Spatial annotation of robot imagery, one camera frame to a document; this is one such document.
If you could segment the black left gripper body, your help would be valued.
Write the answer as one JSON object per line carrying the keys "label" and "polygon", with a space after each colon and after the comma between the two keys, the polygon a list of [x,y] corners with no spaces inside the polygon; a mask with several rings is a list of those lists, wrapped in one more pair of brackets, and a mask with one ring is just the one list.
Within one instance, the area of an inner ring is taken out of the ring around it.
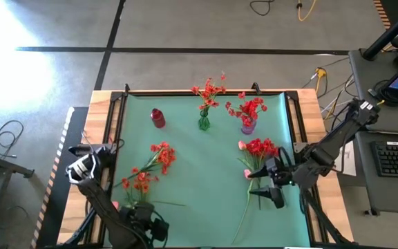
{"label": "black left gripper body", "polygon": [[167,242],[169,224],[155,211],[154,205],[136,203],[133,206],[122,206],[120,218],[146,242]]}

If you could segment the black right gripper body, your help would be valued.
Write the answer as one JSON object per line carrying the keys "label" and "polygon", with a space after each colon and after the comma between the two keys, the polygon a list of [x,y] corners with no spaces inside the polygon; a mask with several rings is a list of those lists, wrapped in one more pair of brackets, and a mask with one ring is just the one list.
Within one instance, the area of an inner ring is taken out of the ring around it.
{"label": "black right gripper body", "polygon": [[271,157],[267,161],[267,171],[272,181],[272,186],[282,188],[285,185],[295,186],[293,180],[293,167],[286,167],[279,158]]}

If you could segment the small orange flower bunch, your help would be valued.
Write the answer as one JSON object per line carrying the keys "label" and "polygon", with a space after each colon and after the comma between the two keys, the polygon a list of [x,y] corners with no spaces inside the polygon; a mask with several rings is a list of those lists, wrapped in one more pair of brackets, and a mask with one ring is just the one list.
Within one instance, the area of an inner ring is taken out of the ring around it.
{"label": "small orange flower bunch", "polygon": [[167,165],[152,165],[138,169],[134,167],[131,175],[122,178],[120,187],[125,193],[125,204],[127,207],[136,206],[138,203],[150,203],[148,200],[151,185],[160,181],[157,175],[160,172],[162,175],[167,175],[169,166]]}

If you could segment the purple ribbed glass vase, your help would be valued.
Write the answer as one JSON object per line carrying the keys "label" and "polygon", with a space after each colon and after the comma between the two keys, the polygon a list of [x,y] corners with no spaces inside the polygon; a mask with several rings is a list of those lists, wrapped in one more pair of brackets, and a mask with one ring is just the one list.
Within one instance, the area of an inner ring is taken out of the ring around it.
{"label": "purple ribbed glass vase", "polygon": [[243,134],[250,135],[254,132],[255,128],[256,128],[255,120],[245,120],[240,130]]}

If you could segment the orange artificial flower bunch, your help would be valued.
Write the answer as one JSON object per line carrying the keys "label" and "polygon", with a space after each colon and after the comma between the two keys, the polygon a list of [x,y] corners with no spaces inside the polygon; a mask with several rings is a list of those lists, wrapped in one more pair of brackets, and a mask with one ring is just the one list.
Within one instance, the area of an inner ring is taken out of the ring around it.
{"label": "orange artificial flower bunch", "polygon": [[216,96],[218,94],[226,94],[226,75],[224,72],[221,73],[219,84],[216,84],[214,80],[209,77],[205,81],[205,85],[200,88],[199,86],[193,86],[191,92],[194,95],[201,97],[203,103],[199,106],[200,111],[203,109],[209,110],[210,107],[218,107],[219,103],[216,101]]}
{"label": "orange artificial flower bunch", "polygon": [[152,165],[167,165],[170,167],[176,161],[176,150],[167,142],[150,145],[150,151],[153,155],[141,168]]}

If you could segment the green glass vase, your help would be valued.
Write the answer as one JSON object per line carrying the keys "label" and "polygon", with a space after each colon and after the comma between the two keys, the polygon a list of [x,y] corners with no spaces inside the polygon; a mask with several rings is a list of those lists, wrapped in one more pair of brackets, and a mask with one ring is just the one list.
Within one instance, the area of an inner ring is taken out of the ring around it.
{"label": "green glass vase", "polygon": [[208,110],[203,109],[200,112],[200,119],[198,120],[199,129],[202,131],[208,130],[210,128],[210,121],[208,119]]}

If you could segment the red ribbed glass vase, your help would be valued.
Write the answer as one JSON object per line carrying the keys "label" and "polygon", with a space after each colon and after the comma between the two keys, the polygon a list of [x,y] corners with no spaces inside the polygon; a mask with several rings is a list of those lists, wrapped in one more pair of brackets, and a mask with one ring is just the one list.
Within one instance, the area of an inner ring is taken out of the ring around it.
{"label": "red ribbed glass vase", "polygon": [[151,111],[151,120],[154,126],[159,129],[163,128],[166,124],[163,113],[157,108]]}

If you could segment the green table mat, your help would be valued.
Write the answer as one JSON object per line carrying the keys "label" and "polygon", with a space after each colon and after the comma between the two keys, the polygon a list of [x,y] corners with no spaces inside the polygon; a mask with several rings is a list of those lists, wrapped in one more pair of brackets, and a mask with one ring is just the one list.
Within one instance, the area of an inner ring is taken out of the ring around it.
{"label": "green table mat", "polygon": [[[269,138],[276,146],[292,150],[284,95],[266,96],[267,110],[259,115],[252,135],[241,132],[241,121],[228,114],[225,104],[238,103],[235,95],[222,95],[209,111],[211,126],[199,129],[201,99],[194,96],[129,96],[126,101],[111,198],[125,205],[124,190],[117,185],[151,157],[150,145],[169,143],[176,161],[167,175],[151,185],[148,200],[169,223],[169,247],[306,247],[307,222],[299,206],[299,189],[283,188],[285,206],[276,208],[267,198],[251,196],[243,225],[232,240],[243,214],[249,181],[238,142]],[[161,110],[165,126],[156,128],[151,111]]]}

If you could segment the white paper sheet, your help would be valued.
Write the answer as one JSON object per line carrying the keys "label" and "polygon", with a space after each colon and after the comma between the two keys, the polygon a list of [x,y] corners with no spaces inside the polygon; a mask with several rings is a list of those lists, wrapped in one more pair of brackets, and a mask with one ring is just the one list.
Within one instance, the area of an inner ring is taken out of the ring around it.
{"label": "white paper sheet", "polygon": [[354,156],[354,143],[351,141],[345,145],[343,152],[343,174],[349,176],[356,176],[356,164]]}

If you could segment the black striped-edge floor mat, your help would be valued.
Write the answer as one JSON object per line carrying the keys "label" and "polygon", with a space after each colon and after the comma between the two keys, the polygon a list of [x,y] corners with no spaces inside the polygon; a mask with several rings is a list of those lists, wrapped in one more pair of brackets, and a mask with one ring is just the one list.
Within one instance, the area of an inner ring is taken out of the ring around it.
{"label": "black striped-edge floor mat", "polygon": [[29,249],[43,249],[57,244],[70,191],[65,171],[67,165],[75,159],[68,148],[80,143],[80,132],[84,128],[87,114],[87,107],[71,107],[67,111]]}

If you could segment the grey keyboard desk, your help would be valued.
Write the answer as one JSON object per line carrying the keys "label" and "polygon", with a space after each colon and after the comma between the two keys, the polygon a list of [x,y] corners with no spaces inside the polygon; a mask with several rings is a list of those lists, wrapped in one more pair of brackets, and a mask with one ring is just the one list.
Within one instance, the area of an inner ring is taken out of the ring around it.
{"label": "grey keyboard desk", "polygon": [[398,142],[398,135],[361,131],[355,135],[359,164],[363,169],[370,202],[370,213],[398,213],[398,178],[382,177],[377,174],[370,143],[375,141]]}

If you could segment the black keyboard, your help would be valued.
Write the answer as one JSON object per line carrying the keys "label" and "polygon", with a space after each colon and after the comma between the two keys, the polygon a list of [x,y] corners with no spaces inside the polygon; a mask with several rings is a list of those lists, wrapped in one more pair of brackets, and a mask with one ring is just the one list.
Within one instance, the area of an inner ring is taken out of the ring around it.
{"label": "black keyboard", "polygon": [[398,178],[398,142],[375,141],[370,143],[377,174]]}

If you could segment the black pole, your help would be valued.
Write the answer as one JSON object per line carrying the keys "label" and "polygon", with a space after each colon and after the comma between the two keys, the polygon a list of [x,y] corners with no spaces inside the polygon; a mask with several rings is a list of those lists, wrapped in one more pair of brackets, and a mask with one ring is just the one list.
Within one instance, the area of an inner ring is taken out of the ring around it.
{"label": "black pole", "polygon": [[362,52],[362,58],[370,61],[398,35],[398,22],[383,33],[371,46]]}

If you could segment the black table frame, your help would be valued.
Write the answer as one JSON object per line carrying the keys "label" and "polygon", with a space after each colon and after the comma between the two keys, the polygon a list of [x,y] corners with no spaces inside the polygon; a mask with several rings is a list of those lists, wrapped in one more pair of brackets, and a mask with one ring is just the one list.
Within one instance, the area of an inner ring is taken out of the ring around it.
{"label": "black table frame", "polygon": [[[195,93],[190,90],[107,90],[93,91],[91,101],[87,110],[83,110],[81,118],[76,115],[79,111],[76,109],[72,113],[74,122],[66,125],[67,136],[73,129],[73,124],[82,125],[82,131],[88,137],[89,142],[100,143],[104,138],[111,139],[115,137],[118,130],[116,121],[121,121],[120,100],[123,93],[143,94],[143,95],[192,95],[201,98],[202,88]],[[327,120],[323,117],[324,110],[319,106],[319,100],[316,98],[316,91],[313,89],[282,89],[289,95],[289,103],[292,117],[292,131],[296,134],[299,142],[316,142],[326,134],[323,130],[323,122]],[[323,211],[339,230],[339,232],[349,240],[353,240],[350,222],[345,208],[338,176],[330,173],[317,183],[317,192]],[[58,243],[64,243],[70,239],[77,231],[77,226],[81,225],[85,219],[83,213],[84,198],[77,193],[75,187],[68,191],[68,198],[64,217],[57,237]]]}

